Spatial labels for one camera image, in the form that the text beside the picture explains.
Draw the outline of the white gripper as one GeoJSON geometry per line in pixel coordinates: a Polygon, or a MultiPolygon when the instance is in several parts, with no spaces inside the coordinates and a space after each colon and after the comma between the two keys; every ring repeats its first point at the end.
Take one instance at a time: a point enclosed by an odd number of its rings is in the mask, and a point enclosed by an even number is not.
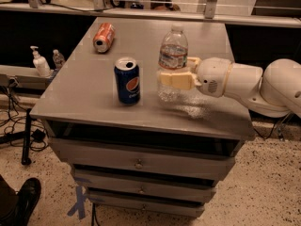
{"type": "Polygon", "coordinates": [[[230,60],[211,57],[201,61],[199,57],[189,57],[187,66],[192,73],[158,72],[158,82],[174,89],[190,90],[198,87],[201,93],[215,98],[223,95],[231,69],[230,60]]]}

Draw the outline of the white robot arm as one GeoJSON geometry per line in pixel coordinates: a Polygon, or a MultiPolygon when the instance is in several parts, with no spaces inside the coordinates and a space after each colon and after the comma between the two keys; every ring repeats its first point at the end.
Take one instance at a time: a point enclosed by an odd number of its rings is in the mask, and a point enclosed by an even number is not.
{"type": "Polygon", "coordinates": [[[224,58],[191,57],[185,68],[159,71],[157,81],[174,89],[228,97],[263,116],[301,117],[301,64],[287,58],[263,69],[224,58]]]}

